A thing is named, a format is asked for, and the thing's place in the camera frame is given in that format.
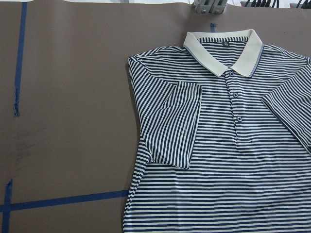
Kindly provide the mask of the navy white striped polo shirt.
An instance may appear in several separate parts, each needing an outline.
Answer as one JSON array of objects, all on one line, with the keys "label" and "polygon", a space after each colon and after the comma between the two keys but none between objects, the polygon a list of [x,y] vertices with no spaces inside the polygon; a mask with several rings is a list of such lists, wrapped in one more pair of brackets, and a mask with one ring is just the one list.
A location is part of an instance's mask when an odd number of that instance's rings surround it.
[{"label": "navy white striped polo shirt", "polygon": [[249,29],[128,64],[140,139],[124,232],[310,232],[309,57]]}]

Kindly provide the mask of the grey aluminium frame post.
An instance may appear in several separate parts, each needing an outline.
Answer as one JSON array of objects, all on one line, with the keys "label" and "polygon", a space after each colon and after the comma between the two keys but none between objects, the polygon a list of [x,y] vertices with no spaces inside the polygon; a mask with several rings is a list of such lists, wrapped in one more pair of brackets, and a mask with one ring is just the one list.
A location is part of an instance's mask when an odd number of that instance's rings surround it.
[{"label": "grey aluminium frame post", "polygon": [[195,0],[193,6],[196,13],[221,14],[226,6],[227,0]]}]

